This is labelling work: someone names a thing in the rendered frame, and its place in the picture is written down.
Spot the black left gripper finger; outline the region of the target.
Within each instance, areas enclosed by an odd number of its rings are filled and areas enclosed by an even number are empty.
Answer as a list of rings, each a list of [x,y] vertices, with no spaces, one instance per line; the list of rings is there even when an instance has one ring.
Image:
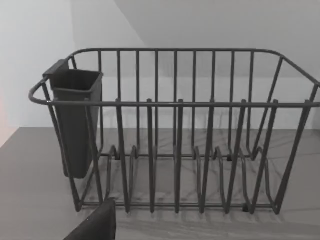
[[[63,240],[116,240],[116,202],[106,198]]]

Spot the dark grey cutlery holder cup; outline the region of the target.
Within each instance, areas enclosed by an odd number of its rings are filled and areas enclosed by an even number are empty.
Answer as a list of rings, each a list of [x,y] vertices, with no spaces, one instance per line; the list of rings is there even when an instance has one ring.
[[[103,74],[99,71],[70,69],[66,60],[59,59],[43,76],[49,77],[53,97],[57,100],[101,100]],[[58,105],[56,108],[60,111],[58,119],[63,125],[71,175],[76,179],[83,179],[92,161],[85,107]]]

